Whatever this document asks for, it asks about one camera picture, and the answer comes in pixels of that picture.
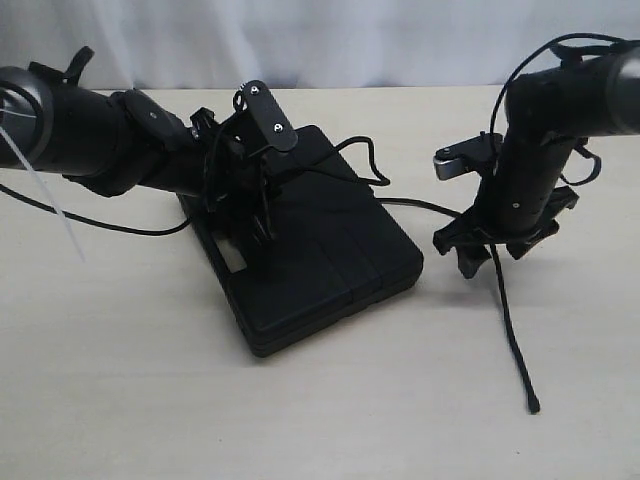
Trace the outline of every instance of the black plastic base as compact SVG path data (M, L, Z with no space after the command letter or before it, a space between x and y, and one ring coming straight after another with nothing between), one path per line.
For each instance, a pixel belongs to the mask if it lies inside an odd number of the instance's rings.
M288 158L272 159L274 169L309 164L332 148L315 126L298 138ZM320 166L355 178L339 154ZM285 184L271 205L277 239L259 265L235 273L214 240L215 219L198 199L179 198L259 357L410 288L422 272L422 253L366 185L315 173Z

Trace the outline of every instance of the table surface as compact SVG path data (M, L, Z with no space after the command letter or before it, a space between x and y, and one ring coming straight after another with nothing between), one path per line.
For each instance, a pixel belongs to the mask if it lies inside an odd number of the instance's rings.
M295 126L369 135L385 196L464 209L478 179L438 182L433 152L486 129L497 89L285 90ZM185 120L229 91L153 91ZM504 131L504 121L500 129ZM560 233L504 256L542 412L528 415L495 276L431 245L448 219L388 207L425 255L415 288L254 359L189 229L144 238L60 222L0 197L0 477L6 479L631 479L640 477L640 138L604 158ZM365 151L345 154L366 172ZM572 158L568 173L586 174ZM22 172L2 183L40 197ZM162 228L175 196L105 199L46 176L64 208Z

